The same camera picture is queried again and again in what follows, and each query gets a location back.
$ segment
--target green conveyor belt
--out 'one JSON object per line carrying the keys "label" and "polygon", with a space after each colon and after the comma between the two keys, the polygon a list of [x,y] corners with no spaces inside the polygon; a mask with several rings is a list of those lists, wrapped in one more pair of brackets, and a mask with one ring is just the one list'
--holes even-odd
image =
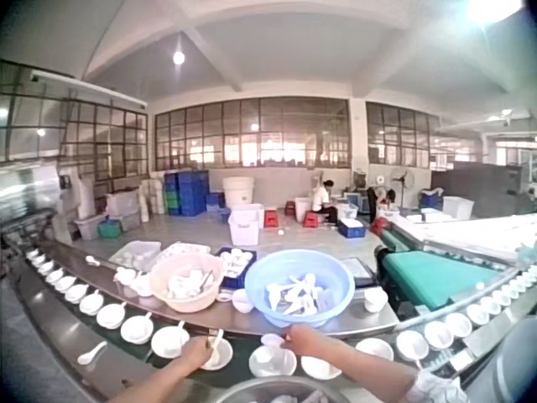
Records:
{"label": "green conveyor belt", "polygon": [[420,251],[389,254],[383,265],[410,302],[432,311],[445,306],[450,296],[475,289],[477,283],[499,275],[481,266]]}

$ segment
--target fluorescent light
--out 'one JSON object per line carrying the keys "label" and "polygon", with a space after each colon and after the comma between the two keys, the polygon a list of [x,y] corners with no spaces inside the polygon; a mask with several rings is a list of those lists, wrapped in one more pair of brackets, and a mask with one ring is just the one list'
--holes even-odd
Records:
{"label": "fluorescent light", "polygon": [[176,65],[182,65],[183,63],[185,63],[185,54],[183,52],[175,52],[174,63]]}
{"label": "fluorescent light", "polygon": [[467,17],[477,24],[493,24],[523,7],[522,0],[470,0]]}

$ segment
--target blue plastic crate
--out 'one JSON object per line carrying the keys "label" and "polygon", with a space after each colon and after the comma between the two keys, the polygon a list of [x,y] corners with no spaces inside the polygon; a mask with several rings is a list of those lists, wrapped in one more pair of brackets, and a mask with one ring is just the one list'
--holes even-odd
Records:
{"label": "blue plastic crate", "polygon": [[[234,248],[228,248],[223,247],[218,252],[216,252],[215,256],[220,256],[224,252],[231,252]],[[252,267],[252,264],[255,263],[255,261],[258,259],[258,253],[253,250],[246,250],[241,249],[243,252],[250,252],[252,254],[252,259],[248,262],[242,273],[236,278],[232,279],[231,277],[224,277],[224,281],[222,282],[222,287],[224,288],[231,288],[232,290],[240,290],[241,288],[244,288],[244,279],[246,279],[246,273]]]}
{"label": "blue plastic crate", "polygon": [[366,228],[363,224],[361,227],[349,228],[343,221],[339,220],[337,222],[337,229],[345,238],[363,238],[366,236]]}

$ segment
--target person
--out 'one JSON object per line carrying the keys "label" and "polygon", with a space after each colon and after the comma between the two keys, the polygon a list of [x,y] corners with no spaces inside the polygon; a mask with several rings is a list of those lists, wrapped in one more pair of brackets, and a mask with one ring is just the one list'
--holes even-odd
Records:
{"label": "person", "polygon": [[[299,356],[327,361],[385,403],[469,402],[465,393],[447,379],[362,353],[308,325],[293,325],[287,331],[282,347]],[[126,390],[111,403],[164,402],[181,381],[207,362],[211,353],[207,338],[192,338],[183,347],[182,357],[142,384]]]}
{"label": "person", "polygon": [[334,187],[334,181],[325,181],[319,186],[313,195],[311,210],[317,214],[328,214],[326,219],[329,223],[337,223],[337,209],[330,204],[330,191]]}

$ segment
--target white plastic container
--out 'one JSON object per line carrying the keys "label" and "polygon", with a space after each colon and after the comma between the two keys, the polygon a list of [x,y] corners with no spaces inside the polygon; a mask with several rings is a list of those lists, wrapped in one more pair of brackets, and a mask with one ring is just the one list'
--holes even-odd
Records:
{"label": "white plastic container", "polygon": [[222,182],[226,205],[229,208],[252,204],[253,178],[249,176],[230,176]]}
{"label": "white plastic container", "polygon": [[444,196],[442,211],[456,220],[469,220],[472,215],[473,201],[458,196]]}
{"label": "white plastic container", "polygon": [[311,210],[311,199],[309,197],[295,197],[296,221],[302,223],[305,214]]}
{"label": "white plastic container", "polygon": [[257,211],[232,212],[227,222],[233,245],[255,246],[259,243],[259,214]]}
{"label": "white plastic container", "polygon": [[263,204],[245,204],[243,206],[232,207],[232,212],[245,212],[245,211],[255,211],[259,215],[259,227],[263,228],[265,223],[265,206]]}
{"label": "white plastic container", "polygon": [[81,232],[82,239],[85,241],[98,239],[99,232],[97,231],[97,226],[100,222],[103,222],[105,218],[106,216],[104,214],[99,214],[83,220],[75,220],[75,224],[78,226],[78,229]]}
{"label": "white plastic container", "polygon": [[107,213],[110,216],[125,216],[138,212],[138,189],[107,194]]}

